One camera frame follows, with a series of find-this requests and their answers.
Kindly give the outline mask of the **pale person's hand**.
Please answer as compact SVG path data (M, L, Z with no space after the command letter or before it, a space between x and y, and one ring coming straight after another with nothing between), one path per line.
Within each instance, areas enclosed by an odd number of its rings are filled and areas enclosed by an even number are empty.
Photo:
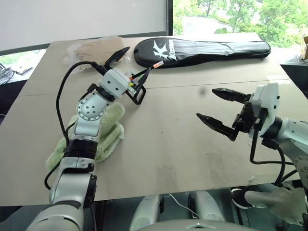
M285 222L303 226L302 214L306 209L306 195L304 188L295 188L285 182L281 187L274 184L260 184L244 193L245 200L256 207L265 207L271 213Z

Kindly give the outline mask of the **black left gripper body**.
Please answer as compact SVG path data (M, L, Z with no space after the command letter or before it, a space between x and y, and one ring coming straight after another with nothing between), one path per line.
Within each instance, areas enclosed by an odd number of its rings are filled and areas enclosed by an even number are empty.
M137 74L132 75L130 82L128 84L128 89L125 91L125 94L136 104L140 105L143 101L143 98L146 94L146 88L144 84L137 84L136 77Z

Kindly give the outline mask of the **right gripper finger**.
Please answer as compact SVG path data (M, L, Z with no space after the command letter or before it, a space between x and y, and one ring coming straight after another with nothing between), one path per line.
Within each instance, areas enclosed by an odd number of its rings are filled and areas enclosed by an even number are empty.
M251 94L244 94L235 90L227 89L227 88L216 88L212 89L212 92L227 101L236 101L239 103L245 103L250 100Z
M209 128L211 128L212 130L225 135L226 137L228 137L231 141L235 141L238 132L235 129L232 129L228 126L225 126L221 121L207 116L207 115L202 115L200 113L196 114L197 117L205 124L207 125Z

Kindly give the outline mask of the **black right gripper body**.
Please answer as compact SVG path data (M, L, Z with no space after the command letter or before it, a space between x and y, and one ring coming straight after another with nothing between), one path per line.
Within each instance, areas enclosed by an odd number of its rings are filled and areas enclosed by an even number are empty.
M241 112L237 114L232 125L232 128L234 129L231 135L232 140L236 139L239 132L250 133L251 129L261 131L265 123L268 116L268 110L266 108L260 108L255 115L250 101L252 96L253 94L247 94L246 98L242 101L244 106Z

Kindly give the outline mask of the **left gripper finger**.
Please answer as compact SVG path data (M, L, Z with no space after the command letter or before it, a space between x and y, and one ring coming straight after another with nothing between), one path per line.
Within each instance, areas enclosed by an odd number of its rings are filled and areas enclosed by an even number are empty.
M112 69L112 66L119 62L124 55L127 53L127 51L130 49L130 47L124 47L118 51L116 51L114 54L112 54L107 61L104 63L105 69Z
M139 74L137 74L136 81L137 84L144 84L147 80L147 77L149 76L149 73L152 71L152 67L149 67L143 71L141 71Z

